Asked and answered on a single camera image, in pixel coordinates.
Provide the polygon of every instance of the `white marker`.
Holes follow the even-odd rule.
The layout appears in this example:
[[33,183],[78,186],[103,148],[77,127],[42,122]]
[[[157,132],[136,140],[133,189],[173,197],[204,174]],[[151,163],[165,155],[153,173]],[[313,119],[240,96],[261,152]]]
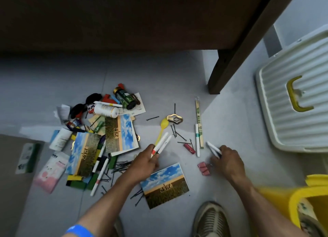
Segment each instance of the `white marker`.
[[164,140],[166,139],[166,137],[167,137],[167,135],[168,135],[169,133],[168,132],[166,132],[165,134],[164,134],[164,136],[161,138],[161,140],[157,143],[157,145],[154,147],[154,149],[152,150],[152,155],[150,156],[150,158],[152,158],[154,155],[155,155],[155,153],[161,148],[161,146],[162,146],[162,144],[164,143]]
[[170,142],[172,135],[170,135],[166,141],[162,144],[161,148],[157,151],[158,154],[161,154],[161,152],[164,150],[166,145]]
[[[106,140],[104,141],[104,144],[103,144],[103,146],[102,146],[102,148],[100,150],[100,153],[99,153],[99,156],[98,156],[99,158],[101,158],[101,156],[103,155],[104,150],[105,150],[105,147],[106,147]],[[99,165],[99,160],[96,161],[96,163],[95,163],[95,165],[93,167],[92,172],[96,172],[96,169],[97,169],[98,165]]]
[[112,106],[112,107],[123,107],[123,105],[120,104],[115,104],[115,103],[109,103],[109,102],[99,102],[99,101],[95,101],[95,104],[104,104],[104,105],[108,105],[108,106]]
[[197,157],[200,157],[200,143],[199,143],[198,124],[195,125],[195,131],[196,131],[196,154],[197,154]]
[[211,149],[211,151],[212,151],[212,153],[216,156],[216,157],[218,157],[218,158],[221,158],[221,156],[222,156],[222,152],[220,151],[220,149],[219,148],[216,148],[214,145],[212,145],[210,142],[206,142],[207,143],[207,145],[209,146],[209,148]]
[[105,169],[106,169],[106,166],[108,165],[108,160],[109,160],[109,159],[106,158],[106,160],[105,160],[105,162],[104,162],[104,165],[103,165],[103,167],[101,168],[101,171],[100,171],[100,173],[99,173],[99,175],[98,175],[97,181],[96,181],[96,183],[94,184],[94,186],[93,186],[93,188],[92,188],[92,191],[91,191],[90,196],[93,196],[94,193],[96,192],[96,189],[97,189],[97,187],[98,187],[98,185],[99,185],[99,183],[100,183],[100,180],[101,180],[101,178],[102,178],[102,175],[104,174]]

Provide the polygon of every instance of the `hand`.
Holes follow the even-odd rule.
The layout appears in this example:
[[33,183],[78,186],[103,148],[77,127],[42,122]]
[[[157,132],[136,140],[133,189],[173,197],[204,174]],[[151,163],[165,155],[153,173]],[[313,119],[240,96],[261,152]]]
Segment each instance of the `hand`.
[[126,170],[125,174],[129,175],[131,181],[135,184],[146,180],[158,168],[159,154],[150,158],[154,145],[150,144],[145,150],[139,153],[132,164]]
[[238,152],[231,150],[231,148],[225,145],[219,149],[222,152],[222,158],[218,159],[216,156],[211,157],[211,162],[215,170],[222,173],[232,185],[246,179],[244,162],[241,160]]

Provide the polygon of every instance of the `blue wristband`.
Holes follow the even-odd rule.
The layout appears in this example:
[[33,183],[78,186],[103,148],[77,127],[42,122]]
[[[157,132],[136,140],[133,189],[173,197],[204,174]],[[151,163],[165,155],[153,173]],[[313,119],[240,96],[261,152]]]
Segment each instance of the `blue wristband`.
[[89,230],[81,225],[74,225],[73,227],[70,227],[65,234],[67,233],[73,233],[78,237],[94,237]]

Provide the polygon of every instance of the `plastic spoon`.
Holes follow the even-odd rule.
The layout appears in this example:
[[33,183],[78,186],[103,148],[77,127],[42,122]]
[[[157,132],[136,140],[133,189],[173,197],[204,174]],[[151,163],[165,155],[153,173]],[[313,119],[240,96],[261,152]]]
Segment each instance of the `plastic spoon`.
[[161,122],[161,128],[162,128],[162,130],[159,132],[159,135],[158,135],[158,138],[157,138],[157,140],[155,142],[155,145],[157,145],[158,141],[161,139],[162,133],[163,133],[164,129],[166,127],[168,127],[168,125],[169,125],[169,121],[166,118],[162,119],[162,122]]

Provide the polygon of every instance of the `sneaker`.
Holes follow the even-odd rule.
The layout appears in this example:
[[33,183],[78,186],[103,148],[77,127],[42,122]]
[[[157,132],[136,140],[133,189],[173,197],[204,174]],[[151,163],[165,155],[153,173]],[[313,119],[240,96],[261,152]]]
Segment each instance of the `sneaker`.
[[226,214],[216,202],[205,202],[196,213],[193,237],[231,237]]
[[123,225],[120,217],[117,217],[111,233],[111,237],[124,237]]

